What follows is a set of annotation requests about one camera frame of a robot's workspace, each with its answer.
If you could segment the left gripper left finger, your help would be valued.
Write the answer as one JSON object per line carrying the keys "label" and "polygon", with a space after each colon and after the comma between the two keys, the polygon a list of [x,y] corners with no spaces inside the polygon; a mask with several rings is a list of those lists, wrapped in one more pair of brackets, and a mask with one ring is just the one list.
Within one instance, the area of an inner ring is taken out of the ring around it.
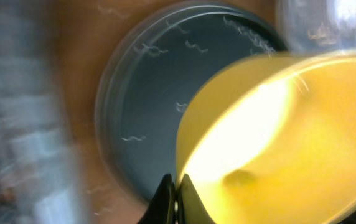
{"label": "left gripper left finger", "polygon": [[159,184],[149,206],[138,224],[175,223],[175,186],[172,176],[166,174]]}

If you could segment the yellow bowl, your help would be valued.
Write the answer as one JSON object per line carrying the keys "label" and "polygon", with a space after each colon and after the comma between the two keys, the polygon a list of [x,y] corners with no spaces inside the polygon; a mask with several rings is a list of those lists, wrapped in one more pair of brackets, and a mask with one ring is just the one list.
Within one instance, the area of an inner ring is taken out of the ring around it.
{"label": "yellow bowl", "polygon": [[189,103],[176,165],[214,223],[356,223],[356,49],[225,67]]}

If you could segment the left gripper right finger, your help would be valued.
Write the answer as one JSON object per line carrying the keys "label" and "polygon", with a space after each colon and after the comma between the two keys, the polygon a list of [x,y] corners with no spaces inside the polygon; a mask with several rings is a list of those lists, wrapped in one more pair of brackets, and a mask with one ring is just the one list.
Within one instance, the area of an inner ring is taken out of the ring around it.
{"label": "left gripper right finger", "polygon": [[185,174],[177,192],[179,224],[215,224],[207,213],[190,177]]}

